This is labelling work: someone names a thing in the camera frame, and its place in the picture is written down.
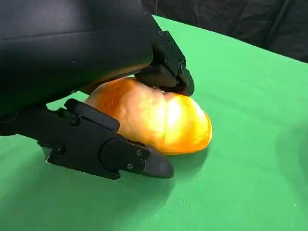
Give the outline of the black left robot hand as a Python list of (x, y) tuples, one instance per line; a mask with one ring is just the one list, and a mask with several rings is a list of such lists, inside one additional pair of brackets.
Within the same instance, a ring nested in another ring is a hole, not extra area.
[(3, 0), (0, 3), (0, 134), (20, 134), (48, 163), (116, 180), (120, 171), (171, 178), (171, 162), (118, 134), (120, 123), (68, 99), (133, 74), (191, 96), (186, 59), (139, 0)]

